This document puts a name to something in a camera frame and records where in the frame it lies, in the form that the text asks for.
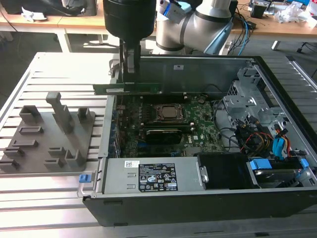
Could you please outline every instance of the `white label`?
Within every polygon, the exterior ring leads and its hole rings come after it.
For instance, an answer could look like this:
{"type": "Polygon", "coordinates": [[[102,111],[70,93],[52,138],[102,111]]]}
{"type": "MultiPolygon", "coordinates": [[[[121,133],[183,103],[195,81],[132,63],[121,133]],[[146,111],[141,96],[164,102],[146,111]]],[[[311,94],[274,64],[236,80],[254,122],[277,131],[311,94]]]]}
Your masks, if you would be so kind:
{"type": "Polygon", "coordinates": [[[183,65],[174,65],[174,70],[184,70],[183,65]]]}
{"type": "Polygon", "coordinates": [[[123,88],[107,88],[107,93],[122,93],[124,92],[123,88]]]}
{"type": "Polygon", "coordinates": [[[139,160],[126,160],[124,161],[125,168],[138,168],[140,164],[139,160]]]}
{"type": "Polygon", "coordinates": [[[168,183],[167,186],[168,186],[168,187],[176,187],[177,184],[173,182],[173,183],[168,183]]]}

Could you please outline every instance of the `sticker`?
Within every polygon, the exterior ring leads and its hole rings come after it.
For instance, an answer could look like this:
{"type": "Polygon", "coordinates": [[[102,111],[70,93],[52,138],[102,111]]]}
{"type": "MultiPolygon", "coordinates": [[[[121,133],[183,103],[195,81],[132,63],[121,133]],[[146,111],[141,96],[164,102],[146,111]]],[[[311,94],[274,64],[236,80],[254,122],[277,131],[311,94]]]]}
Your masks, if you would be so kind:
{"type": "Polygon", "coordinates": [[[106,92],[107,93],[123,93],[124,89],[123,88],[107,88],[106,92]]]}
{"type": "Polygon", "coordinates": [[[183,65],[174,65],[174,70],[184,70],[183,65]]]}
{"type": "Polygon", "coordinates": [[[140,164],[139,160],[126,160],[124,161],[125,168],[137,168],[140,164]]]}
{"type": "Polygon", "coordinates": [[[140,164],[139,190],[141,192],[177,191],[175,164],[140,164]]]}

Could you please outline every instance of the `warning label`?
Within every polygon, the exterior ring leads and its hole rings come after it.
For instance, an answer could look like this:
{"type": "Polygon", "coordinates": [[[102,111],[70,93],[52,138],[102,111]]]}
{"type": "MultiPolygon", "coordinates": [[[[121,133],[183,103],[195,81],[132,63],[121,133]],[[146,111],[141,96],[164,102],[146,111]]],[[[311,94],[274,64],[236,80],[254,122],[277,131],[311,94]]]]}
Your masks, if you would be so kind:
{"type": "Polygon", "coordinates": [[[141,192],[177,191],[175,164],[139,165],[141,192]]]}

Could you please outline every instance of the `wooden table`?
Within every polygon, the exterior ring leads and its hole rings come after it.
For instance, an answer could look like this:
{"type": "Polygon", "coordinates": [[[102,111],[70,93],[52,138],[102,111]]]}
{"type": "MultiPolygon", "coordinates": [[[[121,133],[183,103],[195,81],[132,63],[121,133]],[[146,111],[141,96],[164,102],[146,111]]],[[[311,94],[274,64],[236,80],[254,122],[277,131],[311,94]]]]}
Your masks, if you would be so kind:
{"type": "MultiPolygon", "coordinates": [[[[317,28],[310,28],[306,22],[279,23],[273,15],[264,14],[262,19],[251,18],[247,11],[249,0],[239,0],[238,9],[246,18],[246,21],[255,23],[256,29],[252,33],[252,39],[274,40],[272,50],[276,50],[280,41],[317,42],[317,28]]],[[[241,23],[236,22],[231,34],[241,33],[241,23]]]]}
{"type": "MultiPolygon", "coordinates": [[[[250,12],[245,10],[247,6],[242,6],[248,2],[249,0],[239,0],[238,8],[247,21],[257,24],[256,29],[252,33],[252,39],[275,41],[272,47],[273,50],[277,48],[280,41],[317,42],[317,28],[310,28],[305,22],[287,22],[281,24],[271,15],[264,15],[263,19],[251,18],[250,12]]],[[[108,34],[105,27],[103,3],[101,0],[99,0],[96,16],[48,16],[48,21],[32,23],[20,15],[7,14],[3,8],[2,12],[18,31],[57,34],[63,52],[71,52],[67,34],[97,34],[100,43],[103,40],[101,35],[108,34]]],[[[241,24],[237,22],[231,31],[229,40],[239,35],[241,30],[241,24]]],[[[0,15],[0,31],[14,31],[2,15],[0,15]]]]}
{"type": "MultiPolygon", "coordinates": [[[[71,52],[71,46],[67,34],[97,34],[99,42],[102,43],[102,34],[108,34],[105,27],[104,11],[102,0],[99,0],[98,14],[96,16],[47,16],[47,21],[29,22],[21,15],[7,14],[0,5],[1,11],[13,27],[20,32],[42,32],[55,33],[63,52],[71,52]]],[[[0,32],[15,31],[0,14],[0,32]]]]}

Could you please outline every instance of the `green circuit board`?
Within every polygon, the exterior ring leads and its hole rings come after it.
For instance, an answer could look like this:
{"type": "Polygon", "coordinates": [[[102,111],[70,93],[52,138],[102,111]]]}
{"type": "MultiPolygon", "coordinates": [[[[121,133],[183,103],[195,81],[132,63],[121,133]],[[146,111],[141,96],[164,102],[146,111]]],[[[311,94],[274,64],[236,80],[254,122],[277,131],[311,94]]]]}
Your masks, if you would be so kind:
{"type": "Polygon", "coordinates": [[[187,121],[193,121],[195,130],[183,133],[180,143],[171,145],[149,145],[140,135],[142,130],[142,98],[129,96],[125,100],[124,113],[120,118],[120,136],[122,139],[121,157],[179,157],[193,156],[200,152],[224,151],[219,133],[212,121],[212,108],[209,101],[202,103],[200,95],[188,96],[188,102],[182,104],[187,121]]]}

